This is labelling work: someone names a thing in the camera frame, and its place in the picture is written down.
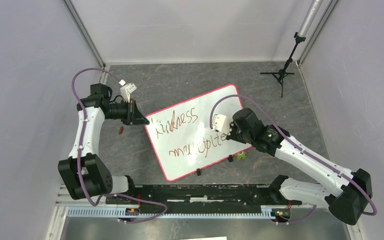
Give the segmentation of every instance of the white connector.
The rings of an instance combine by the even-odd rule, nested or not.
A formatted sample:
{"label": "white connector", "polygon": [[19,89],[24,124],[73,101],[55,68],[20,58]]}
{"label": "white connector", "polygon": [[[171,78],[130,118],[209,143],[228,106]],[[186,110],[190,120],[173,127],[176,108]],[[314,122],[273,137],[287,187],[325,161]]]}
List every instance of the white connector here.
{"label": "white connector", "polygon": [[136,85],[134,83],[126,83],[124,80],[119,81],[118,84],[121,86],[120,93],[123,100],[130,101],[130,94],[137,89]]}
{"label": "white connector", "polygon": [[231,117],[222,114],[216,114],[212,119],[212,130],[230,135],[232,130],[230,126],[231,122],[233,122]]}

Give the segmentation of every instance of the light stand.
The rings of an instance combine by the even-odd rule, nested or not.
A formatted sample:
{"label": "light stand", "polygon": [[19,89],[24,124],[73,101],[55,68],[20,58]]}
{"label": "light stand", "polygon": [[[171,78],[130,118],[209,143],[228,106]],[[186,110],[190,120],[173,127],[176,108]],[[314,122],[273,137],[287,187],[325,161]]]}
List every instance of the light stand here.
{"label": "light stand", "polygon": [[288,75],[294,75],[293,72],[287,72],[286,69],[288,68],[289,64],[293,62],[292,56],[294,55],[295,50],[297,49],[298,44],[301,42],[304,42],[306,40],[306,34],[314,20],[314,17],[316,16],[317,12],[319,11],[320,5],[322,4],[323,0],[313,0],[311,3],[310,8],[308,9],[307,15],[305,16],[304,21],[302,22],[301,27],[299,28],[299,31],[295,33],[293,38],[295,38],[295,46],[293,47],[292,52],[290,53],[290,56],[288,60],[286,60],[285,65],[283,69],[280,69],[278,72],[260,72],[260,74],[270,74],[273,75],[273,77],[279,82],[281,86],[281,97],[284,97],[284,78]]}

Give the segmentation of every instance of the whiteboard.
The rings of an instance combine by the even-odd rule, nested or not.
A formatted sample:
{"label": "whiteboard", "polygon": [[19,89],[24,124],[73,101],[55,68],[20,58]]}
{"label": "whiteboard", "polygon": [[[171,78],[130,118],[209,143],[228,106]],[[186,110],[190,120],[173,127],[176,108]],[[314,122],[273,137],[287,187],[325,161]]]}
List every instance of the whiteboard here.
{"label": "whiteboard", "polygon": [[[229,84],[173,106],[148,114],[145,126],[167,181],[175,181],[251,147],[226,140],[226,134],[210,129],[211,109],[218,100],[238,94]],[[232,116],[242,109],[241,100],[222,101],[214,114]]]}

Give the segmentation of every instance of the white wall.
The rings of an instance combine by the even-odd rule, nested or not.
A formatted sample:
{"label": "white wall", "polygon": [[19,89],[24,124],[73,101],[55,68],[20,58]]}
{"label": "white wall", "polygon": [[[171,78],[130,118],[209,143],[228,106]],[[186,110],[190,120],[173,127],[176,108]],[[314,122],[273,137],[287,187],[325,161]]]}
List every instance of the white wall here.
{"label": "white wall", "polygon": [[384,239],[384,1],[340,1],[302,67],[331,157],[371,174],[365,239]]}
{"label": "white wall", "polygon": [[0,240],[44,239],[96,65],[61,0],[0,0]]}
{"label": "white wall", "polygon": [[[312,0],[72,0],[104,61],[284,61]],[[324,12],[323,2],[313,29]],[[297,59],[306,43],[296,51]]]}

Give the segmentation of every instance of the robotic arm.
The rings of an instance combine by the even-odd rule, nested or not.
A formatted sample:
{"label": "robotic arm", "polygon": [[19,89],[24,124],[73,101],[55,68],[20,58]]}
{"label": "robotic arm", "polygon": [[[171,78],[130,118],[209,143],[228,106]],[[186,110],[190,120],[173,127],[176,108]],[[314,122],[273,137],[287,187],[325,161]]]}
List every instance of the robotic arm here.
{"label": "robotic arm", "polygon": [[[98,157],[99,139],[101,127],[105,119],[121,120],[125,125],[149,124],[149,121],[139,112],[135,100],[130,98],[130,93],[136,87],[134,84],[120,82],[121,96],[120,103],[111,102],[112,89],[104,84],[98,83],[90,86],[90,95],[82,98],[86,110],[86,119],[82,107],[77,104],[78,128],[74,145],[68,158],[58,163],[58,171],[70,196],[77,199],[84,199],[85,193],[79,182],[79,174],[82,175],[84,185],[90,196],[104,194],[124,193],[133,184],[129,176],[112,176],[108,168]],[[82,133],[83,122],[87,122]],[[86,171],[78,172],[77,158],[78,149],[81,148],[81,167]]]}
{"label": "robotic arm", "polygon": [[[279,175],[270,185],[274,199],[279,194],[287,200],[315,204],[329,211],[342,222],[355,225],[368,204],[368,200],[346,177],[356,182],[372,198],[370,174],[363,169],[352,172],[308,149],[289,132],[280,128],[296,146],[285,139],[273,125],[264,125],[249,108],[236,112],[233,117],[217,114],[212,120],[213,130],[227,134],[228,140],[251,144],[259,152],[286,161],[308,174],[317,183],[308,183]],[[322,162],[316,161],[313,155]]]}

